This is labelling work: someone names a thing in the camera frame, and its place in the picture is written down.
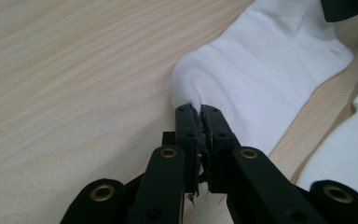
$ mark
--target metal pin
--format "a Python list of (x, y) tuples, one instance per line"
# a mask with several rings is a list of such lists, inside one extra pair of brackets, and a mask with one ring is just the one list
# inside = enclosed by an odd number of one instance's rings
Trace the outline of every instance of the metal pin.
[(257, 152), (252, 149), (241, 150), (241, 155), (246, 159), (255, 159), (258, 156)]
[(159, 153), (163, 158), (172, 158), (175, 157), (177, 152), (175, 149), (172, 148), (164, 148)]
[(334, 185), (324, 186), (324, 193), (339, 203), (353, 202), (353, 197), (347, 191)]
[(115, 194), (115, 188), (108, 184), (102, 184), (95, 188), (89, 195), (94, 202), (100, 203), (110, 199)]

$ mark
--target black object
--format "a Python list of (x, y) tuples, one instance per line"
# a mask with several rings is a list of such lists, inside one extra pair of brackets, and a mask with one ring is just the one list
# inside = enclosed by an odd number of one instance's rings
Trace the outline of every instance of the black object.
[(203, 181), (227, 194), (234, 223), (358, 223), (355, 190), (328, 180), (296, 187), (262, 151), (241, 147), (219, 109), (203, 105), (199, 116), (183, 105), (175, 118), (143, 175), (87, 185), (62, 223), (182, 223), (184, 195), (193, 200)]
[(326, 21), (344, 21), (358, 15), (358, 0), (321, 0)]

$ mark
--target wood grain surface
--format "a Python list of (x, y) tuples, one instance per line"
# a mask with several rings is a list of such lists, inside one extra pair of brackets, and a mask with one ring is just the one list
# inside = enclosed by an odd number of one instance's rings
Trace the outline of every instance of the wood grain surface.
[[(252, 1), (0, 0), (0, 223), (59, 223), (89, 182), (129, 182), (174, 130), (169, 83), (185, 53)], [(353, 63), (325, 82), (270, 155), (293, 181), (354, 110), (358, 16), (337, 24)], [(224, 195), (184, 223), (230, 223)]]

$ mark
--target white sock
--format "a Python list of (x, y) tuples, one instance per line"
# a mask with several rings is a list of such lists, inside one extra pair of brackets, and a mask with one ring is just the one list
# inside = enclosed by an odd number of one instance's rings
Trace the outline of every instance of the white sock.
[(296, 183), (301, 188), (330, 179), (358, 191), (358, 96), (353, 104), (356, 113), (327, 137), (303, 169)]
[(256, 0), (177, 63), (172, 104), (221, 109), (243, 146), (269, 154), (312, 92), (351, 60), (319, 0)]

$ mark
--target sock fabric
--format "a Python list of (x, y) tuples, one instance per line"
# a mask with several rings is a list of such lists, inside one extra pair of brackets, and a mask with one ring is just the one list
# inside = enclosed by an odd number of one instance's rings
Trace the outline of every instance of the sock fabric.
[(243, 146), (268, 155), (312, 92), (351, 60), (319, 0), (256, 0), (179, 60), (172, 104), (221, 109)]
[(358, 191), (358, 96), (353, 101), (356, 113), (340, 124), (312, 155), (301, 172), (297, 185), (330, 179)]

